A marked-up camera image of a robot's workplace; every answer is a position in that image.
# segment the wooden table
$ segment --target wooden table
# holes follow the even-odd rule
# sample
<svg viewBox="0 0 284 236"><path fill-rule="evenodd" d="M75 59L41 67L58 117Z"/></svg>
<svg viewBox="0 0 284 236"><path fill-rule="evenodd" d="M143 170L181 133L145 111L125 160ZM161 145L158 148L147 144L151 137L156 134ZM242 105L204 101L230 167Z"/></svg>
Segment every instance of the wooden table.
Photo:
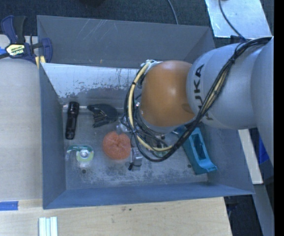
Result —
<svg viewBox="0 0 284 236"><path fill-rule="evenodd" d="M8 39L0 35L0 46L6 44ZM219 197L51 210L43 210L41 199L23 199L19 200L18 210L0 211L0 236L35 236L38 219L53 216L57 217L59 236L232 235L224 199Z"/></svg>

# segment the orange ball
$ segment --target orange ball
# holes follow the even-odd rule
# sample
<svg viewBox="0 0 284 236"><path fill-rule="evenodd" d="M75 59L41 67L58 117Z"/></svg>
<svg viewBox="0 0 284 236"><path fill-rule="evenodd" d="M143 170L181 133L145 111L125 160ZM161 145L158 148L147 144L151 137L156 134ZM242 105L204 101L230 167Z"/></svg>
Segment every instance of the orange ball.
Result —
<svg viewBox="0 0 284 236"><path fill-rule="evenodd" d="M109 132L103 139L103 151L111 159L125 159L130 155L130 139L124 133L118 135L116 131Z"/></svg>

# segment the gray bin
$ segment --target gray bin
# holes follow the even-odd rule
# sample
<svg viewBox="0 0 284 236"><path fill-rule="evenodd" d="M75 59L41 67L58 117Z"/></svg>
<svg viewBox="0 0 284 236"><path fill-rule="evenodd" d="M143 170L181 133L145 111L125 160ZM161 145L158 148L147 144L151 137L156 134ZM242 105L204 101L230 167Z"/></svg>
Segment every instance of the gray bin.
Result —
<svg viewBox="0 0 284 236"><path fill-rule="evenodd" d="M92 128L86 109L89 104L108 103L121 113L141 63L193 63L214 49L210 28L51 16L38 16L37 21L38 37L49 37L54 49L52 62L40 68L44 209L254 193L236 130L201 126L209 156L218 167L214 172L196 175L182 148L165 162L144 159L140 170L129 171L125 161L114 162L102 152L102 139L117 122ZM74 140L64 137L69 101L81 105ZM94 149L86 173L75 160L65 160L72 144Z"/></svg>

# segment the black plastic part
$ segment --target black plastic part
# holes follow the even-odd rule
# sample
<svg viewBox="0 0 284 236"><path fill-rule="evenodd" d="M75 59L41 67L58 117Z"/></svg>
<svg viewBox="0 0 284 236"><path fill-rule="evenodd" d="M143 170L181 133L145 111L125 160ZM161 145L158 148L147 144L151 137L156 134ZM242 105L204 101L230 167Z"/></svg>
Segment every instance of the black plastic part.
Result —
<svg viewBox="0 0 284 236"><path fill-rule="evenodd" d="M17 16L13 19L13 28L15 30L15 34L18 37L17 43L25 43L25 37L23 33L24 23L27 19L26 16Z"/></svg>
<svg viewBox="0 0 284 236"><path fill-rule="evenodd" d="M77 126L77 118L79 114L80 105L78 102L71 101L68 108L68 120L65 131L66 139L72 140L75 137L75 130Z"/></svg>

